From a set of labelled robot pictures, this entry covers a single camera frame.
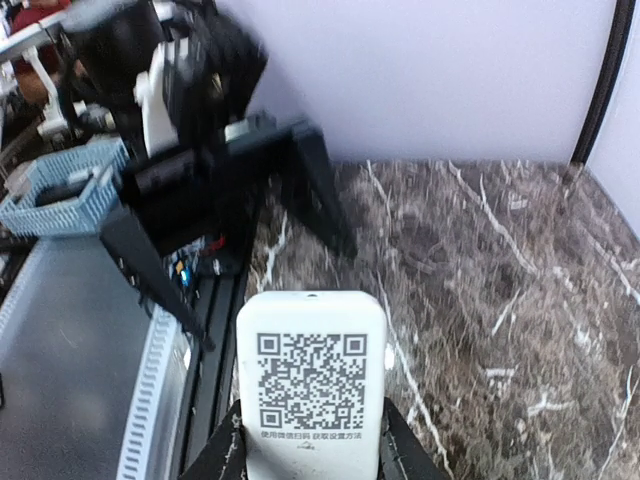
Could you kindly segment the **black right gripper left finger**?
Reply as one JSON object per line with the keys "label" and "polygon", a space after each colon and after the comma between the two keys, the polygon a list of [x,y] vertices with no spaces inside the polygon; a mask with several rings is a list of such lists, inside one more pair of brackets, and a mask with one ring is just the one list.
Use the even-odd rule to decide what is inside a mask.
{"label": "black right gripper left finger", "polygon": [[180,480],[246,480],[241,402],[235,401]]}

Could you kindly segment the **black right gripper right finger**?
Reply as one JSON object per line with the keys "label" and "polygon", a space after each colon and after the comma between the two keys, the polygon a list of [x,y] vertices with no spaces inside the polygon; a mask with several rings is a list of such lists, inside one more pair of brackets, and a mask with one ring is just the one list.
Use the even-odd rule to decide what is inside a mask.
{"label": "black right gripper right finger", "polygon": [[380,478],[385,480],[444,480],[404,417],[384,398],[380,436]]}

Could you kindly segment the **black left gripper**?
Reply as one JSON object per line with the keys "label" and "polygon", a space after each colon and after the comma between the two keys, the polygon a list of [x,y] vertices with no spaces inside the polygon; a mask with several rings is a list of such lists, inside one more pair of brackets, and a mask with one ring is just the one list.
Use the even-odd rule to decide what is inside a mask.
{"label": "black left gripper", "polygon": [[229,221],[231,212],[224,204],[242,206],[247,195],[279,173],[290,142],[289,210],[333,253],[355,258],[354,232],[339,199],[323,134],[308,121],[277,123],[254,116],[249,130],[229,141],[213,135],[196,146],[172,147],[122,172],[119,198],[138,217],[134,212],[109,213],[99,238],[116,265],[124,266],[126,277],[132,276],[205,350],[214,350],[215,344],[159,254],[168,255]]}

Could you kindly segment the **white remote control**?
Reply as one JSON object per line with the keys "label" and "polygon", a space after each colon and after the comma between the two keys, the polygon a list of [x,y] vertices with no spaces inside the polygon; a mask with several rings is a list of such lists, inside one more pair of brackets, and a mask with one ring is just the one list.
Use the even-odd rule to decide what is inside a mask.
{"label": "white remote control", "polygon": [[361,291],[269,291],[237,317],[250,479],[375,479],[386,315]]}

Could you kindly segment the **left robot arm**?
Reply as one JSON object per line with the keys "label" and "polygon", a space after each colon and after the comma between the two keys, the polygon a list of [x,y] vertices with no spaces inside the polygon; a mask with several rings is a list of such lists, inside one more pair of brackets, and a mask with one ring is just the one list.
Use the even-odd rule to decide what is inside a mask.
{"label": "left robot arm", "polygon": [[279,180],[285,210],[331,251],[356,255],[321,130],[248,112],[268,55],[214,2],[180,1],[161,20],[149,1],[80,1],[61,31],[64,117],[95,132],[71,97],[106,108],[134,153],[99,237],[135,287],[204,348],[213,342],[163,259],[208,233],[244,245],[247,203],[269,179]]}

